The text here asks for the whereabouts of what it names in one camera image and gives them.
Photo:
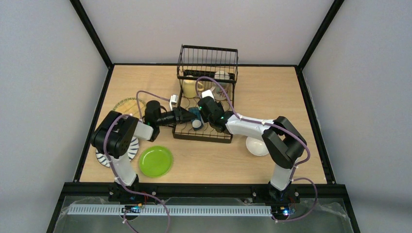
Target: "striped plate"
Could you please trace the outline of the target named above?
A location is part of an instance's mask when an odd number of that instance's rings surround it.
[[[139,140],[137,137],[132,138],[132,142],[130,142],[130,146],[127,149],[127,155],[129,156],[129,160],[132,161],[137,155],[139,151]],[[96,158],[99,163],[105,167],[110,167],[109,161],[107,160],[104,154],[101,154],[96,149]]]

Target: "green plate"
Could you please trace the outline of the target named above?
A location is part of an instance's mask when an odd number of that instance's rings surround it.
[[[162,146],[147,148],[140,156],[139,166],[148,177],[157,178],[166,174],[172,167],[173,156],[169,149]]]

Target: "black wire basket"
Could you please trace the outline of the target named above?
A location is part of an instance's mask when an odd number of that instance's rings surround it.
[[[184,80],[196,80],[201,76],[214,78],[224,86],[230,101],[234,105],[235,85],[238,79],[238,50],[204,46],[182,45],[177,65],[177,78],[180,81],[180,95],[178,106],[187,110],[189,108],[198,108],[197,102],[199,97],[188,98],[183,92]],[[212,81],[200,81],[204,90],[216,87]],[[222,103],[225,111],[230,110],[229,102],[221,93],[215,98]],[[173,128],[173,137],[177,139],[231,143],[233,135],[218,133],[209,123],[203,122],[201,129],[194,129],[191,122],[178,124]]]

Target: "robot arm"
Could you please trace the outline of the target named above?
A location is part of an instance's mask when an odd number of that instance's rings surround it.
[[[278,125],[294,135],[298,136],[305,144],[306,141],[288,119],[279,116],[276,120],[262,120],[247,118],[262,122],[262,124],[251,123],[237,118],[233,112],[224,111],[222,104],[214,101],[212,97],[204,97],[198,102],[200,113],[204,122],[209,122],[212,128],[220,133],[240,134],[263,141],[275,162],[275,169],[270,184],[279,191],[283,191],[290,183],[290,176],[294,164],[302,156],[304,148],[290,135],[285,134],[282,140],[279,136],[284,135],[281,130],[263,125],[264,122]]]
[[[171,111],[163,113],[160,111],[161,108],[159,102],[152,100],[146,104],[144,123],[134,116],[121,118],[113,128],[113,131],[110,132],[106,148],[108,156],[110,156],[110,160],[119,179],[121,179],[126,186],[131,187],[138,184],[138,177],[127,156],[127,149],[133,136],[153,142],[159,135],[159,126],[185,123],[196,118],[195,114],[181,107],[173,108]],[[120,115],[121,113],[110,111],[92,134],[91,144],[99,153],[104,154],[104,138],[110,125]]]

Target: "gray wall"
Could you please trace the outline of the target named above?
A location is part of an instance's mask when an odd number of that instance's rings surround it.
[[[180,45],[239,49],[240,63],[297,64],[333,0],[83,0],[113,62],[173,62]]]
[[[304,69],[363,233],[411,232],[412,1],[345,1]]]
[[[3,0],[0,22],[0,232],[45,232],[107,69],[68,0]]]

